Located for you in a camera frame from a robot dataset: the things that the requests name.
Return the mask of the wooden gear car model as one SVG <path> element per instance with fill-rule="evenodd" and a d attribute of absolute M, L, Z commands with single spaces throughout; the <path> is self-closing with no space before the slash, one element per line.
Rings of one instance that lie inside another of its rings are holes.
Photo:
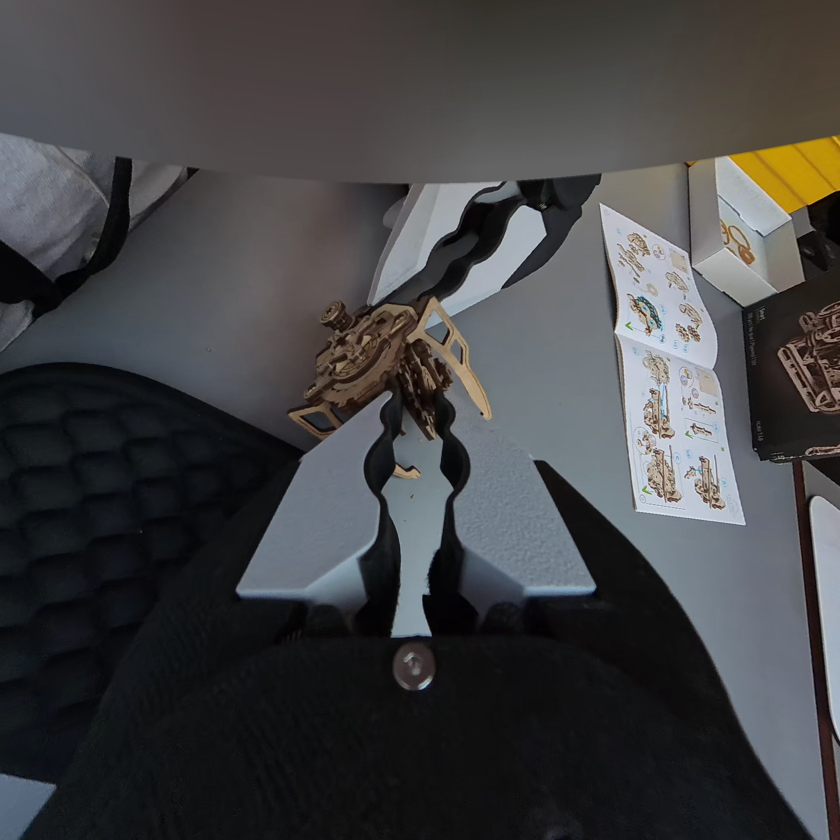
<path fill-rule="evenodd" d="M 331 330 L 318 354 L 304 404 L 288 411 L 298 426 L 324 440 L 397 386 L 403 404 L 426 439 L 436 438 L 435 397 L 455 379 L 485 419 L 487 394 L 469 363 L 469 346 L 433 296 L 408 304 L 384 303 L 350 313 L 341 301 L 321 314 Z"/>

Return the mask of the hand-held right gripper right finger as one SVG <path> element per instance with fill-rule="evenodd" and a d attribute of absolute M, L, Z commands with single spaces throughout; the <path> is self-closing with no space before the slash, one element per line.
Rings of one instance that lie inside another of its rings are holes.
<path fill-rule="evenodd" d="M 438 395 L 440 470 L 451 486 L 428 572 L 434 635 L 470 635 L 498 607 L 595 592 L 571 532 L 523 448 L 462 395 Z"/>

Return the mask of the black honeycomb textured mat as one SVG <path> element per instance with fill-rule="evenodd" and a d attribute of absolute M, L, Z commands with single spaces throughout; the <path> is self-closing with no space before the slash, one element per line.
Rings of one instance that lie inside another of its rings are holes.
<path fill-rule="evenodd" d="M 1 375 L 1 770 L 55 783 L 169 584 L 302 452 L 95 364 Z"/>

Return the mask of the white rounded board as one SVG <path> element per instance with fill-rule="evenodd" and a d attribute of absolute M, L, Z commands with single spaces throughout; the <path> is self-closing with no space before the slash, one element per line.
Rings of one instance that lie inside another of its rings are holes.
<path fill-rule="evenodd" d="M 828 706 L 839 740 L 839 510 L 817 496 L 809 513 Z"/>

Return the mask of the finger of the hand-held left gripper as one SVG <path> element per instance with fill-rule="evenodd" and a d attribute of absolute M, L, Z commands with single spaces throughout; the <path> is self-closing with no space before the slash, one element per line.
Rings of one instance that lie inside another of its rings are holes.
<path fill-rule="evenodd" d="M 398 212 L 376 267 L 369 305 L 402 288 L 427 264 L 434 247 L 458 228 L 467 207 L 519 197 L 516 182 L 414 184 Z"/>
<path fill-rule="evenodd" d="M 546 236 L 540 211 L 523 196 L 475 204 L 465 221 L 465 245 L 445 258 L 443 275 L 418 294 L 436 298 L 450 316 L 498 293 Z"/>

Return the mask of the person's grey black-striped shirt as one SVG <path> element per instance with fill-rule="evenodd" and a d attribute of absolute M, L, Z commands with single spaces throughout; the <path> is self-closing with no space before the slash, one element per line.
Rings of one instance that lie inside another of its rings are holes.
<path fill-rule="evenodd" d="M 195 169 L 1 136 L 1 349 L 109 268 Z"/>

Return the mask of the dark object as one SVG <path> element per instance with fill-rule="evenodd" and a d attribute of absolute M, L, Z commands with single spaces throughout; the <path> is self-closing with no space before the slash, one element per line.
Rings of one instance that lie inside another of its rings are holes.
<path fill-rule="evenodd" d="M 804 279 L 839 267 L 839 192 L 794 211 L 791 218 Z"/>

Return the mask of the black model kit box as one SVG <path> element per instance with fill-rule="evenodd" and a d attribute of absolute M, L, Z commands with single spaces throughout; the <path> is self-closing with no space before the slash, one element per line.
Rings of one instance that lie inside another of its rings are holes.
<path fill-rule="evenodd" d="M 757 456 L 838 456 L 839 267 L 746 307 L 742 330 Z"/>

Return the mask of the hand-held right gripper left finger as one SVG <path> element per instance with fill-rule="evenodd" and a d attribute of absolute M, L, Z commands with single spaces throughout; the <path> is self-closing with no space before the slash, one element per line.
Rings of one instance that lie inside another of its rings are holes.
<path fill-rule="evenodd" d="M 358 634 L 392 634 L 401 548 L 383 489 L 402 425 L 402 398 L 385 392 L 301 458 L 240 598 L 330 606 Z"/>

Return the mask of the white open cardboard box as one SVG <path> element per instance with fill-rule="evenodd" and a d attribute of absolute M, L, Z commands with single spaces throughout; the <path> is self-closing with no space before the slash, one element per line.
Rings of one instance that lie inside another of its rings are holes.
<path fill-rule="evenodd" d="M 690 261 L 742 307 L 801 284 L 791 215 L 728 157 L 688 169 Z"/>

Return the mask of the yellow ribbed object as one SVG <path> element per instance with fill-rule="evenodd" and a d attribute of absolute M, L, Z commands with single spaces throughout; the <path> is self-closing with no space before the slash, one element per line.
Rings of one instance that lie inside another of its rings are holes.
<path fill-rule="evenodd" d="M 721 218 L 737 218 L 765 235 L 838 191 L 838 137 L 732 154 L 702 164 L 690 180 L 694 186 L 712 184 Z"/>

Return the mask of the white instruction booklet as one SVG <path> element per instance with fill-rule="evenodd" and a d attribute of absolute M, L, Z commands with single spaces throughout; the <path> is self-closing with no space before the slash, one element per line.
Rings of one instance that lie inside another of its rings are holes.
<path fill-rule="evenodd" d="M 718 334 L 684 249 L 601 204 L 636 511 L 744 525 Z"/>

